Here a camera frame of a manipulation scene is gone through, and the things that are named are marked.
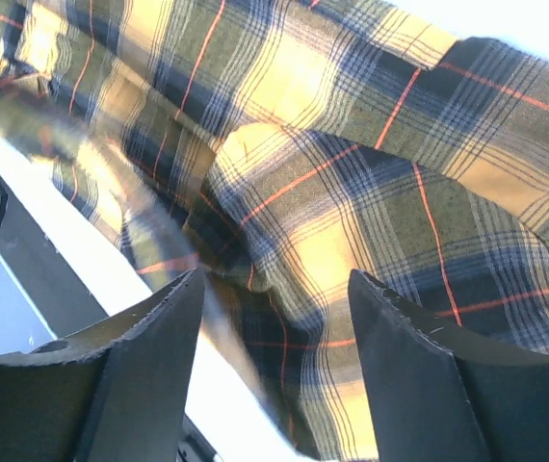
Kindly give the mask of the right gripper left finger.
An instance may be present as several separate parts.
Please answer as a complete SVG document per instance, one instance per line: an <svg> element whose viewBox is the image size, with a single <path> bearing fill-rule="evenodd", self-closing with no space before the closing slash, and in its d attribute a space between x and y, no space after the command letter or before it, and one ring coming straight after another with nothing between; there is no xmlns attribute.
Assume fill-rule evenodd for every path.
<svg viewBox="0 0 549 462"><path fill-rule="evenodd" d="M30 353L0 355L0 461L172 461L204 274Z"/></svg>

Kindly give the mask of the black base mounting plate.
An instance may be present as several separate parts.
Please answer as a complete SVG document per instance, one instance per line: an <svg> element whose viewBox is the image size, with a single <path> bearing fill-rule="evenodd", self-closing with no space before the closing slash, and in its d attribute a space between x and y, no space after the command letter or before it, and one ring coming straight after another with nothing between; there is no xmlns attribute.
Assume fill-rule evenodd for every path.
<svg viewBox="0 0 549 462"><path fill-rule="evenodd" d="M30 352L110 318L105 316L98 301L89 293L63 255L46 238L1 176L0 256L15 276L18 285L31 298L39 321L53 335L49 342L37 342ZM155 293L141 295L136 303L131 303L128 296L123 295L122 311ZM215 450L184 410L179 446L172 461L215 459Z"/></svg>

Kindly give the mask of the yellow plaid long sleeve shirt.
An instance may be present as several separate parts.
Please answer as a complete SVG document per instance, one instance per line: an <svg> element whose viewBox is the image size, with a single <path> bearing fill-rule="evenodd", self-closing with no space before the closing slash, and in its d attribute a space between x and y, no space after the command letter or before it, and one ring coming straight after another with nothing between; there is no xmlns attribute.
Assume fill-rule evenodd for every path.
<svg viewBox="0 0 549 462"><path fill-rule="evenodd" d="M202 266L285 438L376 460L353 270L549 354L549 62L384 1L0 1L0 136L158 290Z"/></svg>

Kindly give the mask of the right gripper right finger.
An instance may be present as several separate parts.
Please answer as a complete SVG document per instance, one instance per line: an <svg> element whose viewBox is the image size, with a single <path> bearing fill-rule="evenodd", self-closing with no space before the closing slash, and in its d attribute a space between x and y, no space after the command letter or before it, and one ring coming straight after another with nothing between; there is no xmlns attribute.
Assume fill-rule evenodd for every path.
<svg viewBox="0 0 549 462"><path fill-rule="evenodd" d="M549 355L491 340L351 273L383 461L549 461Z"/></svg>

